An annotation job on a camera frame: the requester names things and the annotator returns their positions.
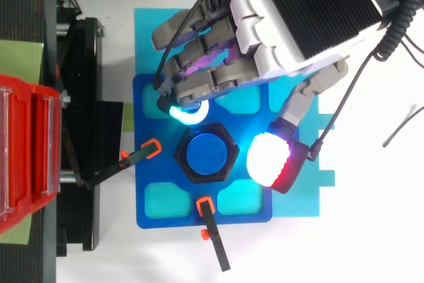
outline blue circular button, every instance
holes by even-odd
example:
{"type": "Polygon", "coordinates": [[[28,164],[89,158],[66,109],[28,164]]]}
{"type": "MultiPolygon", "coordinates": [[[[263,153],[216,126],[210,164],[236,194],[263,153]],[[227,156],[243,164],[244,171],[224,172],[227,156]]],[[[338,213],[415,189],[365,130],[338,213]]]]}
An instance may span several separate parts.
{"type": "Polygon", "coordinates": [[[194,137],[187,147],[187,162],[201,175],[212,175],[227,162],[227,146],[217,135],[204,133],[194,137]]]}

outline cyan glowing light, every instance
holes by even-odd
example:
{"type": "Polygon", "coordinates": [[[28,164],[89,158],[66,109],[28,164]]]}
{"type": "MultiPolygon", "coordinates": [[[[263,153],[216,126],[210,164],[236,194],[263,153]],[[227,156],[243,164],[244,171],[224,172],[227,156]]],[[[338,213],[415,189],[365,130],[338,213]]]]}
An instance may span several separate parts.
{"type": "Polygon", "coordinates": [[[195,113],[183,112],[179,107],[172,106],[170,109],[170,115],[179,120],[184,125],[196,125],[202,122],[206,118],[207,112],[209,112],[209,101],[202,101],[199,109],[195,113]]]}
{"type": "Polygon", "coordinates": [[[247,152],[247,172],[255,182],[270,187],[289,156],[289,144],[284,139],[268,132],[256,135],[247,152]]]}

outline red plastic bin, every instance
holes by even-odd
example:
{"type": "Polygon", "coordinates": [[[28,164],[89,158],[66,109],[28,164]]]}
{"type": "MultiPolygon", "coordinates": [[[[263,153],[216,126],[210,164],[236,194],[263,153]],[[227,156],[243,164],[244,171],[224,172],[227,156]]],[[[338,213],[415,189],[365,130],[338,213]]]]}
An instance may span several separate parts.
{"type": "Polygon", "coordinates": [[[61,116],[58,92],[0,74],[0,234],[56,196],[61,116]]]}

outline robotic hand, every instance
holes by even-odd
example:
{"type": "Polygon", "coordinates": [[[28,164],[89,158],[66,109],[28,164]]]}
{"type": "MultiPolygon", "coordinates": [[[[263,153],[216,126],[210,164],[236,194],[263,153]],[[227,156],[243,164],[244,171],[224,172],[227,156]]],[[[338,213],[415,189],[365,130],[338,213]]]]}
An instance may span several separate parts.
{"type": "Polygon", "coordinates": [[[276,120],[266,133],[253,140],[248,152],[250,176],[286,193],[304,161],[316,159],[325,135],[368,61],[374,57],[383,62],[390,57],[421,3],[422,0],[198,0],[191,10],[180,11],[153,32],[155,49],[166,49],[153,83],[160,92],[158,107],[193,125],[206,117],[209,99],[281,76],[310,75],[292,91],[276,120]],[[312,99],[346,75],[345,59],[352,47],[386,27],[385,36],[364,61],[321,137],[312,147],[296,141],[294,132],[312,99]],[[199,35],[207,29],[210,31],[199,35]],[[172,48],[186,42],[181,53],[166,60],[172,48]],[[199,72],[224,50],[229,55],[220,66],[199,72]],[[280,160],[273,161],[274,154],[280,160]],[[260,163],[252,158],[261,158],[262,167],[270,167],[270,173],[257,169],[260,163]]]}

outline metal rod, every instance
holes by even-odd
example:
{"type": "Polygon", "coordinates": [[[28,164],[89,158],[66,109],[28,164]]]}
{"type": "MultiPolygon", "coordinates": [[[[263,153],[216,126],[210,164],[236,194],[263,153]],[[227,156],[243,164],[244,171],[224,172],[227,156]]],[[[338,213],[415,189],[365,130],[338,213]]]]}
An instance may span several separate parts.
{"type": "Polygon", "coordinates": [[[56,25],[56,36],[63,36],[65,37],[68,33],[70,24],[69,23],[58,23],[56,25]]]}
{"type": "Polygon", "coordinates": [[[61,184],[76,184],[74,172],[71,170],[63,170],[60,172],[60,183],[61,184]]]}

